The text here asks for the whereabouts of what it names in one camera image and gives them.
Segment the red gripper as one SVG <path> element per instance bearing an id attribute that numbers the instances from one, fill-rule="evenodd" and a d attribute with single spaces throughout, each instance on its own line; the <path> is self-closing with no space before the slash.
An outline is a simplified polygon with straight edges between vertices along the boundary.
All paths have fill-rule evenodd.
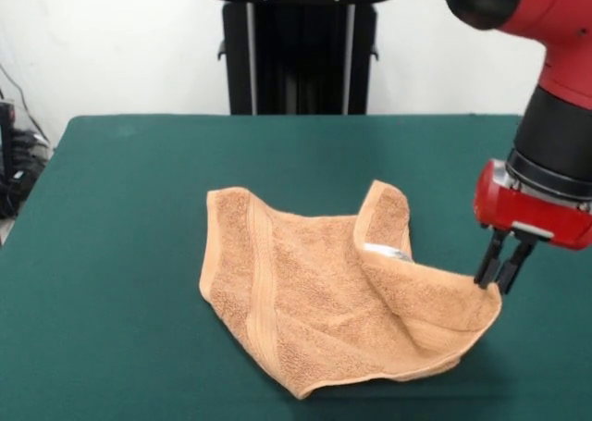
<path id="1" fill-rule="evenodd" d="M 498 159 L 488 160 L 479 175 L 473 209 L 478 222 L 495 228 L 474 276 L 479 288 L 486 288 L 497 275 L 507 231 L 521 230 L 571 250 L 591 245 L 590 202 L 539 192 L 513 178 L 506 164 Z M 535 241 L 520 241 L 511 257 L 502 264 L 496 279 L 501 294 L 510 292 L 535 246 Z"/>

